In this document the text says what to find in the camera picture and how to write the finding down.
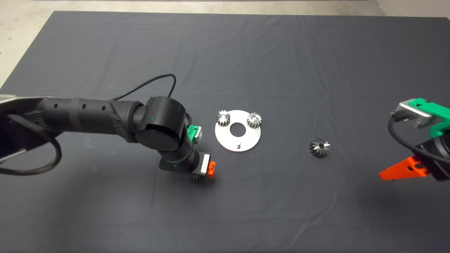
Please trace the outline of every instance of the gear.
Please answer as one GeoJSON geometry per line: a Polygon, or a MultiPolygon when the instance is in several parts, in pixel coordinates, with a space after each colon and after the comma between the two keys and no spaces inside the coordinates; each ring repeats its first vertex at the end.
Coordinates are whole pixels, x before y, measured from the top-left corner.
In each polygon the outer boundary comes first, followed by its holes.
{"type": "Polygon", "coordinates": [[[221,127],[225,127],[230,123],[230,114],[222,110],[216,115],[216,120],[221,127]]]}
{"type": "Polygon", "coordinates": [[[257,113],[251,113],[247,117],[247,125],[251,128],[258,128],[261,124],[262,118],[261,115],[257,113]]]}
{"type": "Polygon", "coordinates": [[[191,178],[194,179],[194,180],[200,180],[200,179],[203,178],[203,176],[202,176],[202,175],[192,174],[192,175],[191,175],[191,178]]]}
{"type": "Polygon", "coordinates": [[[315,139],[309,144],[308,150],[315,157],[322,158],[330,153],[330,146],[326,140],[315,139]]]}

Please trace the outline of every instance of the orange bracket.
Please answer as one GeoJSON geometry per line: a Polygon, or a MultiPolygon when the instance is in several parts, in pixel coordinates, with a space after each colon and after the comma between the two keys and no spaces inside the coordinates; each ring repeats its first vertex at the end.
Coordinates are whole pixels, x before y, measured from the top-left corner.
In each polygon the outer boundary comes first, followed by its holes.
{"type": "Polygon", "coordinates": [[[379,173],[383,180],[425,177],[428,174],[429,170],[415,156],[408,157],[379,173]]]}
{"type": "Polygon", "coordinates": [[[213,178],[215,171],[216,171],[216,162],[210,161],[208,164],[208,169],[206,170],[206,175],[209,178],[213,178]]]}

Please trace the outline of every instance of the round aluminum disc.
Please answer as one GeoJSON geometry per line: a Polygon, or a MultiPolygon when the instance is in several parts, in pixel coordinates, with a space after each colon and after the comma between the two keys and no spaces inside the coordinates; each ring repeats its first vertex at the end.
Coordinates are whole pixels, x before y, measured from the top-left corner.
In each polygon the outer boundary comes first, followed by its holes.
{"type": "Polygon", "coordinates": [[[248,112],[241,110],[229,111],[230,121],[227,126],[220,126],[216,123],[216,138],[224,148],[234,151],[243,152],[253,148],[261,137],[261,126],[251,128],[247,125],[248,112]],[[235,123],[241,123],[245,127],[245,134],[241,137],[234,136],[230,128],[235,123]]]}

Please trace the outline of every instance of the gray fabric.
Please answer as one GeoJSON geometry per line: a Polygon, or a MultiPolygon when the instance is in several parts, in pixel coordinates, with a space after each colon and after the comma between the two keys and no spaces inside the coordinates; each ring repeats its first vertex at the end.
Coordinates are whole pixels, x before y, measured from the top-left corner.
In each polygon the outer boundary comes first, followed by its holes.
{"type": "Polygon", "coordinates": [[[411,155],[387,132],[397,103],[450,106],[449,45],[446,18],[55,12],[1,93],[109,99],[173,72],[216,178],[161,171],[157,152],[118,136],[62,134],[53,171],[0,176],[0,251],[448,252],[450,183],[378,172],[411,155]],[[217,142],[221,109],[262,115],[255,148],[217,142]],[[324,159],[307,152],[318,137],[324,159]]]}

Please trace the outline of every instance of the floor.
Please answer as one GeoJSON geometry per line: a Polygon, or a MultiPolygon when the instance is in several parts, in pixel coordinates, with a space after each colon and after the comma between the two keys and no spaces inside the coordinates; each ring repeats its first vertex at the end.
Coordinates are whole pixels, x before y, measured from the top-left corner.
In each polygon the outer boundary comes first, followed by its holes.
{"type": "Polygon", "coordinates": [[[450,0],[164,2],[0,0],[0,87],[54,10],[450,17],[450,0]]]}

